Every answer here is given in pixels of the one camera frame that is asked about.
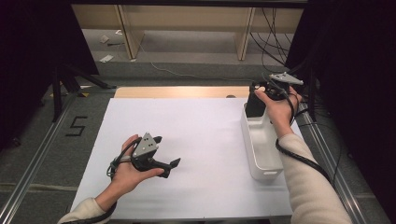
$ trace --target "wrist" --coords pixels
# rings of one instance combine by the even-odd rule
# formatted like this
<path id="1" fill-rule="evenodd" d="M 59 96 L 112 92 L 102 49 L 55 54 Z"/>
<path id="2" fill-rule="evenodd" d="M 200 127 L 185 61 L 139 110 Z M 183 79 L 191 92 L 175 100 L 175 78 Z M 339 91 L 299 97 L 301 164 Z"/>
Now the wrist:
<path id="1" fill-rule="evenodd" d="M 274 124 L 274 128 L 278 139 L 286 134 L 294 133 L 293 129 L 290 127 L 288 122 L 283 122 L 281 124 Z"/>
<path id="2" fill-rule="evenodd" d="M 119 189 L 110 183 L 107 188 L 100 193 L 96 198 L 96 202 L 103 211 L 107 211 L 110 207 L 123 195 Z"/>

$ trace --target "white paper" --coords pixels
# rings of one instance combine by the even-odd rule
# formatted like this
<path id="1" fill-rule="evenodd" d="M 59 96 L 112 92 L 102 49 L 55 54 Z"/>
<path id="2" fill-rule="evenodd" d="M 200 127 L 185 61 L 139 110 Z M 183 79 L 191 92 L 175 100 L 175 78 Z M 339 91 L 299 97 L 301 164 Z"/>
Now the white paper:
<path id="1" fill-rule="evenodd" d="M 154 159 L 169 163 L 181 158 L 180 164 L 167 179 L 151 178 L 124 195 L 112 219 L 291 215 L 283 173 L 267 182 L 256 181 L 250 175 L 241 129 L 246 101 L 111 99 L 72 208 L 108 185 L 106 169 L 129 136 L 149 132 L 153 137 L 163 137 Z"/>

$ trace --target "black tripod leg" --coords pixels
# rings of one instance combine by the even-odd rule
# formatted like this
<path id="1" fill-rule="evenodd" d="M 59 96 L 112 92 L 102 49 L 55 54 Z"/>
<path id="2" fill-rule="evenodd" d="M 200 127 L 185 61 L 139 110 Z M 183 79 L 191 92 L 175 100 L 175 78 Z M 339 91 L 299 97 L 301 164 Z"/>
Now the black tripod leg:
<path id="1" fill-rule="evenodd" d="M 110 86 L 110 85 L 106 84 L 105 82 L 103 82 L 95 77 L 92 77 L 91 75 L 85 74 L 84 72 L 80 71 L 73 65 L 64 64 L 64 67 L 69 69 L 71 72 L 73 72 L 77 76 L 87 79 L 88 81 L 90 81 L 91 83 L 95 84 L 96 86 L 98 86 L 102 89 L 116 89 L 117 88 L 117 86 Z"/>

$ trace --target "metal rail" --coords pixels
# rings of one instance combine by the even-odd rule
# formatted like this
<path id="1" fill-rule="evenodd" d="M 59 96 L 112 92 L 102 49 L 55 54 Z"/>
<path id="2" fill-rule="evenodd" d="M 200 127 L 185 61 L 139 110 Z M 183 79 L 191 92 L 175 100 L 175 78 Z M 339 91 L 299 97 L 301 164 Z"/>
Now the metal rail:
<path id="1" fill-rule="evenodd" d="M 300 105 L 300 109 L 304 110 L 307 109 L 307 107 L 306 105 Z M 334 174 L 337 162 L 332 153 L 330 152 L 330 149 L 326 144 L 326 141 L 322 133 L 320 132 L 320 129 L 318 128 L 318 125 L 312 121 L 307 113 L 304 113 L 304 120 L 306 121 L 306 123 L 312 123 L 312 125 L 308 125 L 309 131 L 311 132 L 312 137 L 314 138 L 318 146 L 319 152 L 324 159 L 328 171 Z M 353 223 L 368 223 L 367 219 L 364 217 L 363 212 L 361 211 L 361 208 L 356 198 L 354 197 L 351 189 L 347 185 L 346 179 L 344 178 L 342 171 L 339 168 L 337 169 L 337 174 L 335 176 L 335 188 L 338 190 L 339 196 Z"/>
<path id="2" fill-rule="evenodd" d="M 64 111 L 58 118 L 56 122 L 53 122 L 47 132 L 44 140 L 41 142 L 40 147 L 38 148 L 37 152 L 33 156 L 29 166 L 26 168 L 22 178 L 20 179 L 19 183 L 7 199 L 7 202 L 3 206 L 1 213 L 0 213 L 0 223 L 10 223 L 11 219 L 14 218 L 21 202 L 29 189 L 30 184 L 35 178 L 41 164 L 43 163 L 44 159 L 48 151 L 50 150 L 50 146 L 52 145 L 53 140 L 55 139 L 57 133 L 60 130 L 60 127 L 64 123 L 64 119 L 70 108 L 70 105 L 76 100 L 77 94 L 76 93 L 69 93 L 64 101 Z"/>

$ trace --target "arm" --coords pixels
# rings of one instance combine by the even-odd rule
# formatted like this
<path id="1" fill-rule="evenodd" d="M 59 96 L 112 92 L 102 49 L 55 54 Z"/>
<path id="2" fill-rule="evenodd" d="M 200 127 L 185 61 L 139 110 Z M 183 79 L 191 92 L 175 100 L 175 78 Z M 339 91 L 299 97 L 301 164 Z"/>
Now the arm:
<path id="1" fill-rule="evenodd" d="M 308 146 L 290 127 L 291 110 L 288 102 L 271 100 L 264 92 L 255 91 L 266 104 L 267 114 L 276 131 L 279 144 L 288 151 L 315 161 Z M 290 97 L 293 105 L 302 97 L 293 89 Z M 293 210 L 291 223 L 352 223 L 347 211 L 332 188 L 332 185 L 318 171 L 282 153 L 286 184 L 290 192 Z"/>
<path id="2" fill-rule="evenodd" d="M 122 145 L 122 148 L 127 147 L 136 138 L 137 134 L 128 138 L 128 140 Z M 124 155 L 131 156 L 131 153 L 132 148 L 130 147 Z M 160 168 L 151 169 L 146 172 L 139 172 L 130 162 L 122 162 L 117 168 L 110 184 L 104 191 L 102 191 L 102 193 L 100 193 L 96 198 L 89 198 L 81 202 L 75 210 L 62 217 L 58 223 L 101 216 L 108 211 L 122 195 L 134 190 L 140 182 L 162 173 L 163 169 Z M 106 223 L 108 220 L 109 218 L 101 221 L 100 223 Z"/>

